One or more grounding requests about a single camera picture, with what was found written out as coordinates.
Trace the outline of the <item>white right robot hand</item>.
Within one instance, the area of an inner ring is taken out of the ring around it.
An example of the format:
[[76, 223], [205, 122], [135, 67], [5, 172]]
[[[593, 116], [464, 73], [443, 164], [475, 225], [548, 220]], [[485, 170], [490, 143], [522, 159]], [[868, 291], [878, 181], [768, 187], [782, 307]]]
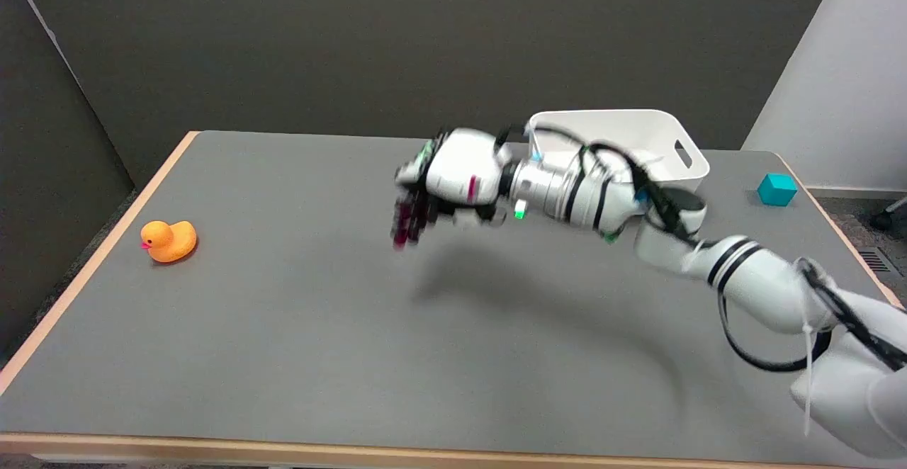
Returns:
[[400, 189], [390, 230], [395, 249], [417, 245], [440, 218], [464, 227], [502, 224], [498, 203], [511, 163], [506, 143], [486, 131], [445, 130], [428, 140], [395, 171]]

